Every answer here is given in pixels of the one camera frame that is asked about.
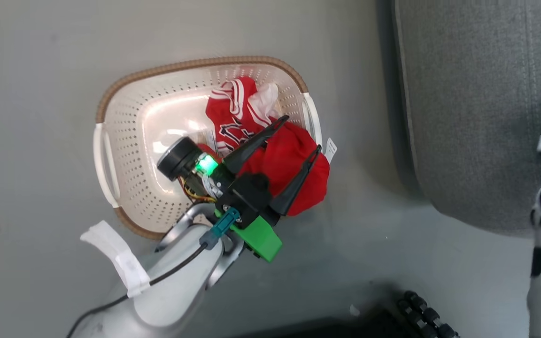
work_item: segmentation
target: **glowing green led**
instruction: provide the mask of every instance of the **glowing green led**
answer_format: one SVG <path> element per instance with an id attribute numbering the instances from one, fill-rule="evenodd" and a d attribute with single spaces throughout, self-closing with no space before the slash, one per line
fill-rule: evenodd
<path id="1" fill-rule="evenodd" d="M 212 175 L 212 172 L 216 167 L 218 167 L 218 163 L 208 154 L 195 165 L 197 171 L 208 176 Z"/>

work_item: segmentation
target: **gray upholstery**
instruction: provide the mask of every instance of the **gray upholstery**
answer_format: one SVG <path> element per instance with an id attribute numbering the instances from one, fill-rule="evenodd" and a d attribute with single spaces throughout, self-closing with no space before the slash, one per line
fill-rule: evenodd
<path id="1" fill-rule="evenodd" d="M 541 1 L 397 0 L 415 171 L 443 214 L 528 232 L 541 184 Z"/>

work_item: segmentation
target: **brown woven rim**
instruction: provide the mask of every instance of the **brown woven rim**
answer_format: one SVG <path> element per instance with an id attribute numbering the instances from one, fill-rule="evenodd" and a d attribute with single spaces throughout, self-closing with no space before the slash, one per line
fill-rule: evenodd
<path id="1" fill-rule="evenodd" d="M 306 86 L 306 83 L 304 83 L 302 77 L 292 66 L 289 66 L 286 62 L 283 62 L 282 60 L 279 60 L 277 58 L 271 58 L 269 56 L 228 56 L 224 58 L 210 58 L 178 62 L 174 64 L 167 64 L 166 66 L 137 71 L 137 73 L 127 75 L 126 77 L 123 77 L 122 79 L 116 81 L 108 88 L 108 90 L 106 90 L 105 94 L 103 94 L 103 98 L 101 99 L 101 101 L 99 102 L 99 106 L 97 107 L 95 123 L 103 123 L 105 121 L 106 110 L 108 109 L 110 100 L 112 99 L 114 94 L 116 94 L 116 92 L 120 90 L 120 88 L 123 88 L 123 86 L 126 86 L 129 83 L 146 79 L 147 77 L 155 77 L 157 75 L 171 73 L 173 71 L 209 66 L 219 66 L 223 64 L 269 64 L 289 74 L 289 76 L 292 77 L 292 79 L 294 79 L 295 83 L 298 85 L 300 92 L 308 92 L 308 87 Z M 120 221 L 124 224 L 124 226 L 131 229 L 131 231 L 141 237 L 153 240 L 160 240 L 165 235 L 164 232 L 155 232 L 143 229 L 142 227 L 137 225 L 137 223 L 131 220 L 131 218 L 126 214 L 122 207 L 114 208 L 114 212 L 116 212 L 116 215 L 118 216 L 118 218 L 120 218 Z"/>

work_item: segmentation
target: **white plastic basket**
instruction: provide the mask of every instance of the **white plastic basket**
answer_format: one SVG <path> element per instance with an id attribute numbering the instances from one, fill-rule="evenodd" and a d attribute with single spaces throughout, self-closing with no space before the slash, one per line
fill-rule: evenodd
<path id="1" fill-rule="evenodd" d="M 276 109 L 281 115 L 290 115 L 290 122 L 306 128 L 322 144 L 318 115 L 306 84 L 281 60 L 263 56 L 213 58 L 123 77 L 101 99 L 93 154 L 101 190 L 129 229 L 160 239 L 191 205 L 178 182 L 161 175 L 156 163 L 183 135 L 195 141 L 204 141 L 203 135 L 213 137 L 214 125 L 205 113 L 210 91 L 241 76 L 251 77 L 258 86 L 277 84 Z"/>

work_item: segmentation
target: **teal connector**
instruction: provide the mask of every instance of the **teal connector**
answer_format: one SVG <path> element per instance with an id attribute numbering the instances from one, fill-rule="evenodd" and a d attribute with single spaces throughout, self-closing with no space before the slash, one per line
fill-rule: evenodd
<path id="1" fill-rule="evenodd" d="M 239 219 L 241 215 L 239 214 L 239 211 L 235 209 L 234 207 L 227 210 L 223 216 L 217 221 L 216 224 L 210 229 L 209 231 L 206 231 L 202 237 L 200 237 L 200 245 L 206 246 L 206 250 L 212 250 L 218 243 L 218 240 L 223 237 L 225 233 L 230 229 L 231 225 L 235 223 L 236 220 Z"/>

